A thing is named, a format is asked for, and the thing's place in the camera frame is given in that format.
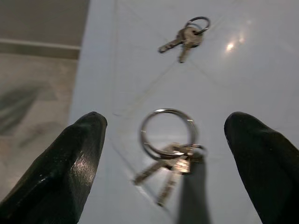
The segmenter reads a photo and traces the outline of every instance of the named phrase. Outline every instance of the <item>silver key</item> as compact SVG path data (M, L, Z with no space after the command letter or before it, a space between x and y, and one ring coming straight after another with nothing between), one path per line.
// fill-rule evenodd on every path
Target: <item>silver key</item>
M183 31L184 30L185 29L181 29L178 32L177 37L176 37L175 40L168 42L167 44L163 45L162 47L159 47L158 51L160 53L164 53L164 52L166 52L166 51L168 51L168 50L170 50L170 49L178 46L179 44L183 43L183 41L184 41L184 39L183 39Z
M179 56L179 62L184 63L191 48L197 47L202 42L202 34L197 35L200 30L195 27L186 27L182 33L183 35L183 51Z
M183 173L189 173L189 172L190 172L190 161L187 160L187 156L180 156L176 164L172 167L171 172L166 180L166 183L161 193L159 194L159 197L157 199L158 205L164 207L165 201L169 198L180 176Z
M178 146L179 146L179 144L173 143L173 144L170 144L167 147L165 147L163 149L163 151L168 152L168 153L173 152L173 150L177 149ZM158 160L157 162L153 163L151 166L149 166L148 168L143 170L141 173L137 174L137 176L133 180L133 183L135 185L140 185L145 179L147 179L153 173L158 171L160 168L162 168L162 167L171 168L176 163L176 161L172 161L172 160L175 160L175 159L176 158Z

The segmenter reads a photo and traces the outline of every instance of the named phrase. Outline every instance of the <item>table surface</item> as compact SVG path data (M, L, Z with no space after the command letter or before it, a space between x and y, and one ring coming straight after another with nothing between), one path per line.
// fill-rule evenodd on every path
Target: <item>table surface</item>
M260 224L223 126L230 113L246 112L299 146L298 9L297 0L92 0L70 123L97 111L108 127L80 223L171 224L184 216L183 181L165 209L154 202L167 170L141 187L131 182L153 162L138 141L142 120L155 109L175 108L193 118L198 143L208 150L206 163L182 179L188 178L197 219ZM196 16L212 25L186 62L178 63L181 47L159 54ZM185 141L181 125L161 116L149 126L150 139L157 147Z

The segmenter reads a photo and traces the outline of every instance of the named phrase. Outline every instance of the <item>metal key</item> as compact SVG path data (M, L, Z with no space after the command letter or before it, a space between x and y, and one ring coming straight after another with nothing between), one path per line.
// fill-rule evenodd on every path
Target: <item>metal key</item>
M172 152L174 150L178 149L179 144L178 143L172 143L165 147L163 151L165 152ZM153 173L158 171L162 167L168 167L172 168L174 164L176 164L176 158L174 159L160 159L157 162L154 162L151 166L143 170L140 174L137 174L137 176L134 178L133 183L135 185L141 184L145 179L147 179L149 176L151 176Z
M200 30L195 27L186 27L182 33L184 42L183 42L183 51L179 56L179 62L184 63L188 52L191 48L199 46L202 42L202 34L197 35Z
M164 53L176 46L178 46L179 44L183 43L184 39L183 39L183 31L184 29L181 29L180 31L178 31L177 37L175 40L168 42L167 44L163 45L162 47L159 47L158 51L160 53Z
M187 156L180 156L176 164L172 167L171 172L166 180L166 183L159 194L157 204L164 207L165 201L169 198L174 186L178 182L180 176L190 172L191 162Z

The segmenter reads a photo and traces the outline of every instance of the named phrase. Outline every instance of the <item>keyring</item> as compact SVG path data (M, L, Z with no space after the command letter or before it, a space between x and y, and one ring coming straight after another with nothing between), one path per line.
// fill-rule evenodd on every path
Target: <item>keyring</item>
M185 28L187 26L189 26L192 22L196 21L196 20L205 20L207 22L206 24L206 27L204 29L202 29L201 31L199 31L198 33L196 33L197 35L198 34L202 34L203 32L207 31L209 28L210 28L210 24L211 24L211 21L209 18L205 17L205 16L199 16L199 17L195 17L193 19L190 19L186 25L185 25Z
M164 109L159 109L159 110L155 110L154 112L152 112L151 114L149 114L144 121L141 124L141 128L140 128L140 139L141 139L141 143L143 144L143 146L148 147L149 149L151 149L152 151L154 151L155 153L161 155L161 156L167 156L169 158L175 158L181 155L181 153L166 153L163 152L161 150L156 149L155 147L153 147L150 142L148 141L147 137L146 137L146 125L148 123L148 121L153 118L154 116L160 114L160 113L172 113L174 115L177 115L178 117L180 117L185 124L188 127L189 133L190 133L190 139L189 139L189 143L185 144L185 145L189 145L189 146L197 146L197 144L195 144L196 138L197 138L197 128L195 126L194 121L192 120L192 118L190 118L188 115L186 115L185 113L176 110L176 109L170 109L170 108L164 108Z

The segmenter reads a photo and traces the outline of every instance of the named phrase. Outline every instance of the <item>key chain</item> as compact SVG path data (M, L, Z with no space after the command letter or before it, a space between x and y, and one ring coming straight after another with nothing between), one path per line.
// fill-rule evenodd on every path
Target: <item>key chain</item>
M153 147L146 137L147 123L160 113L171 113L180 117L187 125L190 138L187 144L172 143L162 150ZM149 151L158 155L158 159L148 168L137 174L133 180L135 185L140 185L145 179L154 174L160 168L168 168L171 172L162 188L157 204L164 206L165 201L170 196L174 186L183 174L190 173L192 162L200 162L203 160L204 153L194 153L194 148L204 149L203 146L195 144L197 138L197 128L194 121L185 113L176 109L159 109L149 114L142 122L140 129L140 140L142 146Z
M195 27L191 27L193 24L192 22L196 20L205 20L206 21L206 27L203 29L198 29ZM178 61L180 63L184 63L186 60L186 57L188 55L188 52L191 48L195 48L199 46L202 42L203 33L206 32L210 28L210 19L204 16L195 17L193 19L190 19L184 26L183 29L181 29L175 40L168 42L167 44L163 45L162 47L159 47L159 52L164 53L179 44L183 44L183 50L178 58Z

